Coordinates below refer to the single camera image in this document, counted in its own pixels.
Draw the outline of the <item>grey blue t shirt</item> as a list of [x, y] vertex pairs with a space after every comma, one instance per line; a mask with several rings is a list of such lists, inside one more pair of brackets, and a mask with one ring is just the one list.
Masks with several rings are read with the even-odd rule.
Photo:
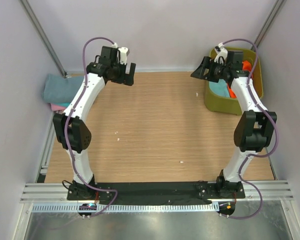
[[83, 76], [63, 78], [62, 76], [48, 74], [42, 92], [42, 99], [49, 104], [70, 104], [83, 81]]

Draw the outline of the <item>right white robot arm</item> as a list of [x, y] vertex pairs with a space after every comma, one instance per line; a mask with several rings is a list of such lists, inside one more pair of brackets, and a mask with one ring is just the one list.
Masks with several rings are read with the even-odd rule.
[[243, 175], [254, 157], [269, 146], [277, 114], [268, 111], [253, 85], [255, 65], [245, 67], [242, 51], [218, 48], [215, 58], [204, 56], [191, 77], [217, 83], [224, 80], [236, 95], [242, 115], [234, 130], [234, 154], [220, 172], [212, 191], [219, 198], [234, 198], [243, 193]]

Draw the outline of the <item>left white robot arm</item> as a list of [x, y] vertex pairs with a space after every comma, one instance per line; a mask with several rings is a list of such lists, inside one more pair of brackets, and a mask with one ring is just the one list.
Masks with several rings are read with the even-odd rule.
[[96, 196], [95, 177], [90, 167], [88, 147], [92, 133], [86, 125], [91, 107], [108, 82], [132, 86], [136, 64], [127, 65], [127, 47], [103, 46], [95, 60], [84, 67], [86, 75], [75, 97], [63, 113], [56, 113], [52, 122], [57, 141], [67, 152], [73, 180], [68, 184], [68, 200], [91, 200]]

